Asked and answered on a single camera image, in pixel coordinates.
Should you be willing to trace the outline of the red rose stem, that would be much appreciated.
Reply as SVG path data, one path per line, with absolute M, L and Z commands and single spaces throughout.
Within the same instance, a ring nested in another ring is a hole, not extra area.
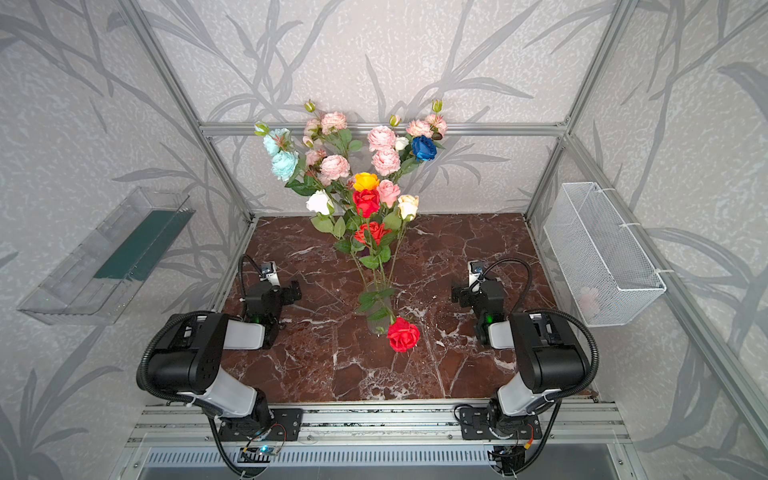
M 368 222 L 360 226 L 351 239 L 351 253 L 356 263 L 372 272 L 376 287 L 384 287 L 388 277 L 384 266 L 392 258 L 390 244 L 394 232 L 378 222 Z
M 360 306 L 361 295 L 363 293 L 364 291 L 358 296 L 357 312 L 364 316 L 363 307 Z M 382 336 L 386 337 L 390 348 L 393 351 L 397 353 L 405 353 L 417 346 L 421 339 L 421 331 L 414 323 L 411 323 L 405 318 L 398 316 L 395 312 L 395 309 L 394 315 L 395 320 L 390 325 L 388 332 Z

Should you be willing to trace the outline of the pink lisianthus flower stem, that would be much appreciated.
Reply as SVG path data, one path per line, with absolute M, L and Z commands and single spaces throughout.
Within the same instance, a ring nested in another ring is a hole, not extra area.
M 441 115 L 443 101 L 434 100 L 431 105 L 431 112 L 424 119 L 411 121 L 406 127 L 406 132 L 412 138 L 426 137 L 433 140 L 441 140 L 447 130 L 448 125 Z

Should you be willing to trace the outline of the pink peony stem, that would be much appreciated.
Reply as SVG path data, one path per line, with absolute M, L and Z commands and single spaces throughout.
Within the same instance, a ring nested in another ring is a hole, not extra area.
M 347 206 L 346 180 L 351 175 L 349 161 L 342 155 L 325 157 L 320 164 L 319 180 L 328 194 L 334 194 L 338 203 Z

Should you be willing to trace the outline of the peach rose stem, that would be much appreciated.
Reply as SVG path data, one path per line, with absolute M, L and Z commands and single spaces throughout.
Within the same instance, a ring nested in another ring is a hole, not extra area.
M 390 266 L 390 272 L 388 276 L 389 281 L 392 281 L 394 279 L 395 266 L 397 263 L 400 246 L 405 237 L 408 224 L 415 219 L 415 217 L 418 214 L 418 210 L 419 210 L 418 196 L 401 195 L 398 198 L 397 212 L 398 212 L 398 217 L 401 220 L 401 224 L 396 237 L 395 251 L 392 254 L 392 257 L 390 260 L 391 266 Z

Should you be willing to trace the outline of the blue rose stem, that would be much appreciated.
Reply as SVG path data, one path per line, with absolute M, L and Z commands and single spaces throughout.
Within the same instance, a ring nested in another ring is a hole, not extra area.
M 411 153 L 422 162 L 434 160 L 437 155 L 437 146 L 433 140 L 427 136 L 413 137 L 410 142 Z

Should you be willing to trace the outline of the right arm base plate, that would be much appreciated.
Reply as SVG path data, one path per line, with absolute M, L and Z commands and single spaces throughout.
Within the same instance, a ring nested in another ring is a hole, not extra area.
M 453 416 L 463 440 L 512 440 L 528 442 L 543 438 L 538 417 L 533 414 L 505 415 L 495 402 L 486 406 L 458 404 Z

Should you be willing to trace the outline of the orange rose stem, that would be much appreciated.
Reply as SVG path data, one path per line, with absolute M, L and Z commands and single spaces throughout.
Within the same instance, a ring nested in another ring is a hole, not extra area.
M 378 188 L 379 184 L 380 184 L 380 180 L 377 174 L 363 172 L 355 175 L 352 188 L 356 192 L 362 192 L 367 190 L 374 191 Z

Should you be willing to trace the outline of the red rose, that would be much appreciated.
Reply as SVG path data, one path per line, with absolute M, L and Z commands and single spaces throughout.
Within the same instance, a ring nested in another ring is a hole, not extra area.
M 355 220 L 359 223 L 359 226 L 356 232 L 358 231 L 360 226 L 364 223 L 374 221 L 382 224 L 381 222 L 382 219 L 379 214 L 379 208 L 380 208 L 379 193 L 377 192 L 377 190 L 374 190 L 374 191 L 367 190 L 362 192 L 354 191 L 353 202 L 355 206 Z

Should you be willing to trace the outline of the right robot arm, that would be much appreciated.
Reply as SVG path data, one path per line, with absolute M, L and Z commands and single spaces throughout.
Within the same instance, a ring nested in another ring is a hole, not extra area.
M 505 292 L 496 280 L 454 283 L 451 301 L 476 316 L 482 345 L 512 350 L 517 374 L 499 387 L 486 409 L 488 424 L 500 431 L 585 390 L 599 369 L 594 336 L 577 318 L 553 309 L 504 311 Z

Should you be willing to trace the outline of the pink white carnation stem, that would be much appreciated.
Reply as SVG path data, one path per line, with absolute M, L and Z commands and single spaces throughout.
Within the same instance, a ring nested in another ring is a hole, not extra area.
M 347 118 L 343 113 L 322 113 L 312 100 L 304 103 L 304 109 L 313 115 L 312 118 L 321 120 L 324 146 L 330 145 L 343 155 L 358 152 L 362 149 L 362 142 L 353 138 L 348 128 Z

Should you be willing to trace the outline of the small pink rose stem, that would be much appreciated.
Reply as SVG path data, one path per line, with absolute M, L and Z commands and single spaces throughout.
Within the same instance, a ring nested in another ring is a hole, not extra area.
M 400 187 L 390 180 L 382 180 L 377 187 L 379 193 L 379 214 L 382 226 L 387 231 L 396 232 L 402 226 L 402 219 L 398 207 L 398 199 L 401 194 Z

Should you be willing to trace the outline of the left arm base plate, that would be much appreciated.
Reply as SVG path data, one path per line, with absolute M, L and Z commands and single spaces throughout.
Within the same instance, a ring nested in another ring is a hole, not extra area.
M 294 442 L 298 440 L 303 413 L 301 408 L 276 408 L 256 416 L 223 418 L 217 433 L 223 442 L 250 439 Z

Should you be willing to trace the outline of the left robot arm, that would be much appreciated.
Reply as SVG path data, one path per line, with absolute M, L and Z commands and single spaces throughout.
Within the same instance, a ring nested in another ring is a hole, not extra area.
M 267 350 L 277 339 L 282 309 L 302 299 L 299 282 L 287 287 L 262 280 L 243 298 L 243 317 L 212 311 L 175 314 L 158 331 L 139 362 L 137 385 L 207 415 L 243 421 L 256 430 L 273 422 L 265 394 L 221 367 L 226 350 Z

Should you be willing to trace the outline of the pink ranunculus stem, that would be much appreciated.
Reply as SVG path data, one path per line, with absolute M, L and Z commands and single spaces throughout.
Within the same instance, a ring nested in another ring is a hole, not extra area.
M 400 169 L 401 160 L 396 148 L 398 137 L 387 126 L 376 126 L 367 135 L 369 150 L 373 153 L 372 165 L 381 176 L 387 176 Z

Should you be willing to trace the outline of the pale green hydrangea stem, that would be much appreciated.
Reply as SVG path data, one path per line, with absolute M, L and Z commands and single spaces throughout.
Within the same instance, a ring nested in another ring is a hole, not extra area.
M 295 145 L 289 129 L 272 129 L 265 123 L 257 122 L 254 133 L 262 138 L 264 149 L 271 159 L 272 174 L 284 182 L 285 188 L 302 197 L 310 197 L 318 190 L 316 182 L 308 174 L 306 156 Z

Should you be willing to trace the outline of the white rosebud stem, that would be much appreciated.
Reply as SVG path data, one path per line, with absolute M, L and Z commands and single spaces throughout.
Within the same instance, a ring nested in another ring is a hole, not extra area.
M 314 214 L 311 223 L 321 232 L 335 238 L 334 247 L 341 253 L 347 254 L 353 261 L 362 281 L 367 286 L 367 277 L 363 273 L 358 253 L 353 246 L 352 228 L 355 226 L 348 210 L 343 204 L 334 200 L 325 190 L 314 192 L 306 201 L 306 208 Z

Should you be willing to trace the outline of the clear frosted glass vase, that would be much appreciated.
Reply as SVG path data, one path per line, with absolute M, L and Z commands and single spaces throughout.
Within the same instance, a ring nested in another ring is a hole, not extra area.
M 394 293 L 390 286 L 371 283 L 361 295 L 360 306 L 363 307 L 368 329 L 376 336 L 385 335 L 395 320 L 392 306 Z

